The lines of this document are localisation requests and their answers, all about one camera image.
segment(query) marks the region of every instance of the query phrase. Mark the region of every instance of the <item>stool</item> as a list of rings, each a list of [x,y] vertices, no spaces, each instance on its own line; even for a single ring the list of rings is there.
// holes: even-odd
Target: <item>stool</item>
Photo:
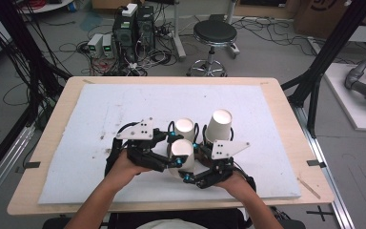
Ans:
[[[195,24],[193,35],[199,42],[211,46],[206,60],[197,60],[187,72],[187,76],[227,76],[225,67],[214,60],[214,50],[219,47],[227,47],[236,40],[236,29],[228,23],[217,20],[206,20]]]

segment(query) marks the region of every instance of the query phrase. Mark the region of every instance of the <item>gray floor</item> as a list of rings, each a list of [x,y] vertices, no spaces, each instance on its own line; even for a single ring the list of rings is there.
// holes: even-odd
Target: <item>gray floor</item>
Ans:
[[[51,49],[54,51],[58,51],[59,47],[66,43],[77,44],[88,40],[88,35],[92,36],[96,32],[108,32],[112,24],[111,14],[97,13],[89,9],[80,10],[76,13],[57,10],[43,13],[40,18],[50,23],[75,22],[66,26],[42,24],[42,30],[51,45]],[[180,27],[183,28],[195,20],[195,18],[182,19]],[[286,32],[290,37],[295,36],[291,28],[291,22],[287,23],[290,25],[289,28],[277,26],[276,31]],[[96,25],[104,26],[91,31]],[[190,29],[187,29],[182,33],[189,34],[191,32]],[[255,33],[265,38],[269,37],[266,30],[255,31]],[[282,38],[283,36],[274,35],[274,39]],[[182,42],[188,55],[186,61],[177,62],[175,65],[168,67],[153,67],[148,70],[149,75],[184,76],[188,67],[195,60],[207,56],[208,48],[199,45],[192,37],[183,36]],[[311,53],[311,47],[304,40],[296,40],[295,42],[302,45],[304,52]],[[304,73],[314,61],[314,57],[304,54],[299,46],[280,46],[271,41],[262,40],[245,29],[238,29],[236,45],[241,51],[236,59],[232,59],[229,53],[224,50],[216,53],[216,59],[227,67],[229,76],[274,77],[280,83],[284,83]],[[72,45],[67,45],[62,48],[64,50],[71,49],[71,47]],[[85,57],[70,52],[56,52],[56,54],[60,60],[66,60],[70,57],[64,61],[64,66],[72,74],[86,75],[86,73],[81,72],[88,67]],[[347,61],[358,62],[366,56],[366,50],[350,43],[339,56],[342,59],[347,59]],[[13,66],[7,57],[1,53],[0,142],[25,109],[25,105],[10,106],[3,102],[5,93],[20,83],[21,80],[16,77]],[[13,89],[8,93],[5,100],[10,104],[26,102],[25,87],[20,86]],[[319,95],[316,134],[355,227],[366,228],[366,132],[353,129],[325,80],[322,80]],[[31,149],[38,136],[39,133],[36,133],[33,142],[25,150],[0,187],[0,228],[41,228],[44,220],[52,217],[12,217],[6,212],[11,196],[21,178],[21,174],[14,172],[15,168],[21,166],[24,156]],[[320,207],[323,212],[332,213],[329,205]],[[279,209],[285,211],[293,219],[302,220],[307,228],[338,228],[336,219],[331,215],[325,215],[323,218],[321,215],[307,214],[307,211],[317,212],[318,206],[316,205],[280,206]]]

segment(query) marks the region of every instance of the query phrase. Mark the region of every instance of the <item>human arm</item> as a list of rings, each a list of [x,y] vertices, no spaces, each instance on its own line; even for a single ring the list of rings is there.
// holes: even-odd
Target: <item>human arm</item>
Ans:
[[[271,210],[238,172],[234,172],[227,180],[218,183],[216,186],[227,190],[231,196],[243,204],[254,223],[254,228],[282,229]]]
[[[150,170],[134,165],[127,158],[126,150],[123,150],[112,169],[97,185],[65,228],[99,228],[117,192],[126,186],[135,175],[147,171]]]

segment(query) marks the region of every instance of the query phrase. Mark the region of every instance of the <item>paper cup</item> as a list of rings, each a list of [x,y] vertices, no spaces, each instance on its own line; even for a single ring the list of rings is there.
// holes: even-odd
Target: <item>paper cup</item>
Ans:
[[[181,118],[176,121],[174,126],[174,132],[177,135],[182,135],[185,139],[190,142],[194,141],[195,132],[194,132],[194,123],[187,117]]]
[[[205,137],[209,142],[229,140],[233,117],[227,110],[216,110],[207,127]]]
[[[170,168],[169,172],[176,177],[181,178],[178,171],[182,172],[194,172],[194,153],[193,144],[187,139],[178,139],[172,144],[171,157],[172,156],[188,156],[186,162],[181,168]]]

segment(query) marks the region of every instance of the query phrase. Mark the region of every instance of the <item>computer tower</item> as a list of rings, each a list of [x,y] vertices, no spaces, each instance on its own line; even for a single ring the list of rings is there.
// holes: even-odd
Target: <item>computer tower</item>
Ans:
[[[138,29],[135,14],[131,17],[116,15],[112,33],[120,63],[136,63],[138,53]]]
[[[138,24],[138,39],[141,41],[141,47],[145,48],[146,52],[154,49],[153,6],[138,8],[136,21]]]

